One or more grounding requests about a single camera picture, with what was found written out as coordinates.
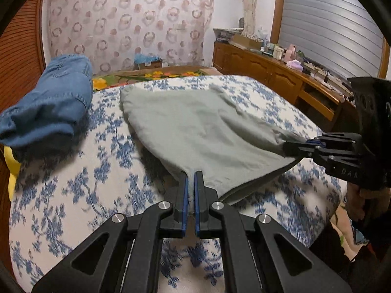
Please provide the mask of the right hand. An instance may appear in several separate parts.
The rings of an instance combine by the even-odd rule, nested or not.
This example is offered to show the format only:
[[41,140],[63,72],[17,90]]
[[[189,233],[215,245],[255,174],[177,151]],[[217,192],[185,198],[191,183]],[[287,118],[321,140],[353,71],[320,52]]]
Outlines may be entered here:
[[366,190],[347,183],[346,211],[352,221],[360,221],[374,214],[382,214],[390,205],[390,188]]

